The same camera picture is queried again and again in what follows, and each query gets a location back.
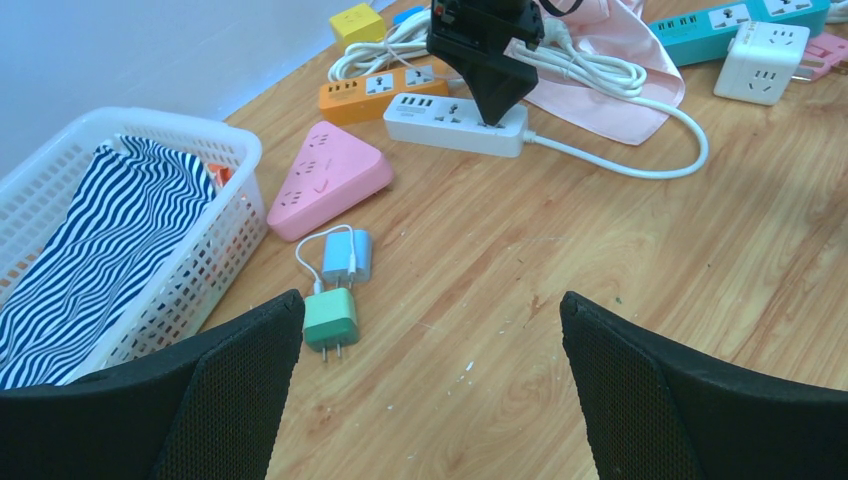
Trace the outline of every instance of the pink cloth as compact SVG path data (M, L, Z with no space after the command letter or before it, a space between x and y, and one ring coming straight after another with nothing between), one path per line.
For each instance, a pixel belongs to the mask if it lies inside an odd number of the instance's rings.
M551 3L566 11L574 2ZM642 21L643 4L644 0L584 0L574 13L559 20L568 26L578 51L641 65L648 72L642 96L676 107L686 86L659 40ZM654 109L541 72L539 85L525 99L567 122L630 145L650 138L668 119Z

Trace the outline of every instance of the white charging cable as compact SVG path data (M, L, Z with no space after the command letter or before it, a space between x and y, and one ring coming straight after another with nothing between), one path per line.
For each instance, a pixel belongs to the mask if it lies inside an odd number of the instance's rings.
M695 134L700 153L695 162L688 167L657 171L620 165L569 145L540 137L533 131L525 134L527 143L544 145L623 175L651 180L668 180L691 175L706 164L710 150L709 141L698 122L675 107L641 97L642 86L648 78L647 71L641 65L606 55L578 52L572 44L568 27L562 21L553 18L545 20L545 39L536 51L531 51L518 43L514 46L512 55L539 70L560 75L611 97L653 108L677 118Z
M335 227L330 228L328 230L324 230L323 232L313 233L312 235L301 240L300 243L297 244L297 248L294 250L294 256L295 258L297 258L297 261L300 262L301 265L306 267L307 270L312 272L312 276L315 277L315 283L312 284L312 293L314 295L317 295L324 291L324 282L321 281L321 277L318 275L318 272L315 271L314 268L312 268L312 265L306 263L306 261L303 260L303 258L300 256L300 248L306 242L312 240L313 238L323 237L324 235L329 235L335 232L336 230L341 230L345 228L350 231L350 263L347 267L347 273L348 275L350 275L350 278L353 278L353 275L356 273L356 248L353 243L353 227L351 227L350 225L336 225Z
M827 23L848 22L848 0L830 0L830 10L827 12Z
M386 38L382 42L350 44L344 55L330 67L327 78L331 82L338 82L361 77L374 73L395 60L403 61L429 55L429 30L430 10L417 12L386 32Z

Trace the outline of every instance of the green charger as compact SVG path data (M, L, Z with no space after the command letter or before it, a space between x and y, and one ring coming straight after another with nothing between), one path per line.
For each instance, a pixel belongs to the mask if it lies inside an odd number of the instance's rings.
M347 288L335 288L304 299L303 341L312 350L322 352L327 361L327 348L336 347L341 358L342 347L359 341L359 324L353 295Z

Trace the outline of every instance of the wooden table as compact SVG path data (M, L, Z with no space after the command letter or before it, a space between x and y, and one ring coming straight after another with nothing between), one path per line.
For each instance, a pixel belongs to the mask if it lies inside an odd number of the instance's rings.
M648 2L644 18L714 4ZM336 56L229 119L262 140L266 205L321 119L316 90ZM561 345L567 290L735 364L848 388L848 78L792 84L769 108L714 97L720 67L683 69L682 108L712 153L699 173L668 182L541 146L504 159L395 143L382 121L347 127L397 175L332 222L374 238L373 279L354 288L362 340L328 363L303 348L268 478L597 478ZM675 121L640 147L536 107L530 121L641 168L697 153ZM206 328L290 288L308 293L294 247L269 235ZM305 256L318 262L321 248Z

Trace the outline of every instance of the teal power strip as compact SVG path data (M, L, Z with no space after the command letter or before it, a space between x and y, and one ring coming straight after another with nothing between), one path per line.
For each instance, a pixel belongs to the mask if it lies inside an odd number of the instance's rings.
M830 0L747 0L649 24L678 67L727 56L739 25L747 21L799 25L810 38L824 31Z

